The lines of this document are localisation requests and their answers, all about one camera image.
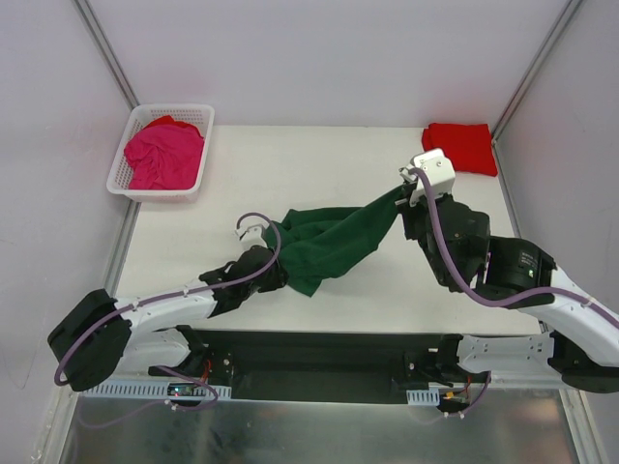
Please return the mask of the green t-shirt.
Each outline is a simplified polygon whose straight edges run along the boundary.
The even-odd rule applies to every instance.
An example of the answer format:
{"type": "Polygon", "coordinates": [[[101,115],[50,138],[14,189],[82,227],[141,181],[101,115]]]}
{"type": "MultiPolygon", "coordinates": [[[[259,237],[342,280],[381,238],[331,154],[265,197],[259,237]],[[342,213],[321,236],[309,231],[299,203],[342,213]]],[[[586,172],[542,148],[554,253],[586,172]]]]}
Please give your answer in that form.
{"type": "Polygon", "coordinates": [[[363,207],[291,209],[268,227],[264,240],[280,245],[288,286],[311,297],[323,280],[344,276],[377,251],[397,218],[398,189],[363,207]]]}

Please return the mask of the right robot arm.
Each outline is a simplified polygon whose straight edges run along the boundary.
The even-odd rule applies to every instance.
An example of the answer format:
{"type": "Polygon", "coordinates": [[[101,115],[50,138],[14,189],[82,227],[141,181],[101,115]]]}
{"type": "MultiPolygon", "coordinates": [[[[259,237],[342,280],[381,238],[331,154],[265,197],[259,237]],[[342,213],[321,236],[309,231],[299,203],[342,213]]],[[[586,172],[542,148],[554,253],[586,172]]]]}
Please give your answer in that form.
{"type": "Polygon", "coordinates": [[[518,336],[443,336],[434,368],[448,382],[466,373],[553,374],[585,392],[618,391],[618,316],[579,288],[539,246],[493,236],[489,217],[448,192],[433,200],[405,176],[395,202],[438,284],[485,307],[513,309],[546,325],[518,336]]]}

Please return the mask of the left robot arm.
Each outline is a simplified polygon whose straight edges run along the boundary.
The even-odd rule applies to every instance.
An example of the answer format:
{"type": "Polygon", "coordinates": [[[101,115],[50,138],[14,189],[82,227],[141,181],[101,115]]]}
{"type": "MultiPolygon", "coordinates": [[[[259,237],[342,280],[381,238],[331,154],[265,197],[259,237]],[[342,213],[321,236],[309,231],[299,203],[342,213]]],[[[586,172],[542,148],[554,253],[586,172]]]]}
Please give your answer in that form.
{"type": "Polygon", "coordinates": [[[116,299],[93,290],[47,338],[58,361],[54,383],[84,392],[120,372],[175,367],[193,376],[205,354],[189,333],[191,323],[236,310],[253,294],[279,290],[287,281],[277,252],[252,246],[167,293],[116,299]]]}

